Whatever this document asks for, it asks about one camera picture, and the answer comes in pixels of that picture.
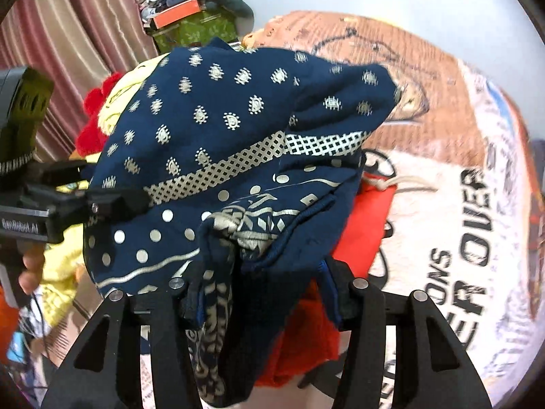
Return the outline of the left hand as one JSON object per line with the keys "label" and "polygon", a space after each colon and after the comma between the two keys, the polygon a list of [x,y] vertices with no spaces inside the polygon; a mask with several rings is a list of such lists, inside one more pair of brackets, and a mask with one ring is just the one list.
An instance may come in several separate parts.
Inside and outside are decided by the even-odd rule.
{"label": "left hand", "polygon": [[24,270],[19,275],[18,282],[22,291],[29,296],[39,287],[43,278],[44,245],[29,244],[22,256],[22,261]]}

